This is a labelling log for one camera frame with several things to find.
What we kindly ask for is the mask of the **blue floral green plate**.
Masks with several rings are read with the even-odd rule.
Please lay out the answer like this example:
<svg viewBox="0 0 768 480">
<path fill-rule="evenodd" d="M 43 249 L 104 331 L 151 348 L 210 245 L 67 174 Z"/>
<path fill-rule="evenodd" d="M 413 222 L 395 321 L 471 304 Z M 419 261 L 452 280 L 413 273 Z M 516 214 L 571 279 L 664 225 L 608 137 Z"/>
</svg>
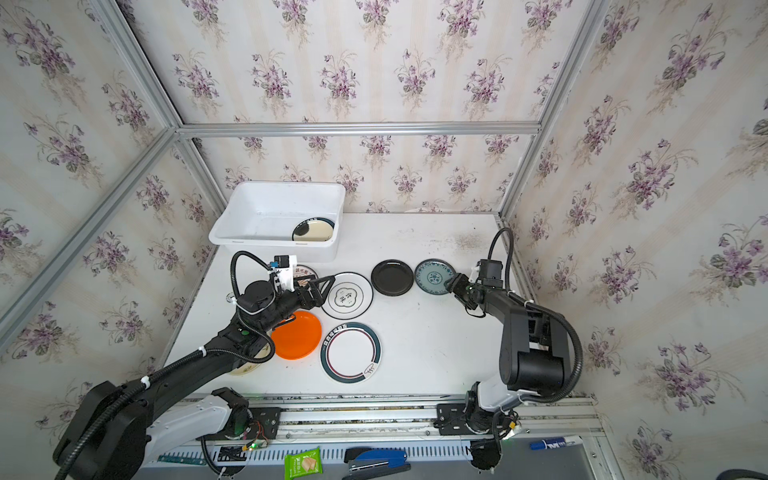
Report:
<svg viewBox="0 0 768 480">
<path fill-rule="evenodd" d="M 447 283 L 456 275 L 456 270 L 448 262 L 431 258 L 421 261 L 415 271 L 416 285 L 425 293 L 435 296 L 449 293 Z"/>
</svg>

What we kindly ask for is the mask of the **cream plate black blob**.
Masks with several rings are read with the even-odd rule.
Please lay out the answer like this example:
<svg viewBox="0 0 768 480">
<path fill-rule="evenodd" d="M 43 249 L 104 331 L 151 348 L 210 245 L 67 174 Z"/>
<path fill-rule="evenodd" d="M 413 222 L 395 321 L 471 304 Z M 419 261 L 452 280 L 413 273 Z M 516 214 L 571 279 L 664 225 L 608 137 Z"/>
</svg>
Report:
<svg viewBox="0 0 768 480">
<path fill-rule="evenodd" d="M 291 235 L 294 242 L 329 241 L 335 231 L 335 222 L 324 217 L 313 217 L 297 224 Z"/>
</svg>

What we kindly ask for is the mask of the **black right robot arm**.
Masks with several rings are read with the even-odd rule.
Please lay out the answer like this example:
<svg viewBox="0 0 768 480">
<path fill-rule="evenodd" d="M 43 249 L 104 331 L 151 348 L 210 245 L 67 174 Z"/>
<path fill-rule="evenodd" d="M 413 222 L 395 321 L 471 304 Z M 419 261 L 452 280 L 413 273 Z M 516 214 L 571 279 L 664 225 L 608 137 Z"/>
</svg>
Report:
<svg viewBox="0 0 768 480">
<path fill-rule="evenodd" d="M 492 317 L 502 326 L 498 372 L 473 384 L 462 413 L 469 431 L 497 441 L 513 428 L 516 407 L 566 398 L 584 367 L 579 335 L 566 317 L 513 291 L 513 247 L 512 230 L 499 229 L 477 263 L 477 278 L 458 274 L 446 282 L 467 314 Z"/>
</svg>

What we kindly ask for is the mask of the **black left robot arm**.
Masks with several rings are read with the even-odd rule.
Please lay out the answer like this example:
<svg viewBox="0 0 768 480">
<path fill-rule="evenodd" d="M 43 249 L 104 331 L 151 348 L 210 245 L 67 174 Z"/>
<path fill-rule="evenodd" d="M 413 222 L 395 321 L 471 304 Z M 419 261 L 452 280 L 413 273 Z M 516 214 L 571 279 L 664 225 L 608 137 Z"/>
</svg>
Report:
<svg viewBox="0 0 768 480">
<path fill-rule="evenodd" d="M 299 310 L 323 306 L 333 275 L 295 277 L 294 262 L 277 255 L 267 263 L 236 252 L 230 261 L 230 322 L 207 343 L 149 375 L 93 387 L 53 453 L 59 479 L 130 479 L 158 455 L 191 439 L 224 430 L 248 404 L 231 389 L 208 396 L 189 414 L 171 409 L 206 383 L 246 363 L 276 354 L 271 332 L 294 321 Z"/>
</svg>

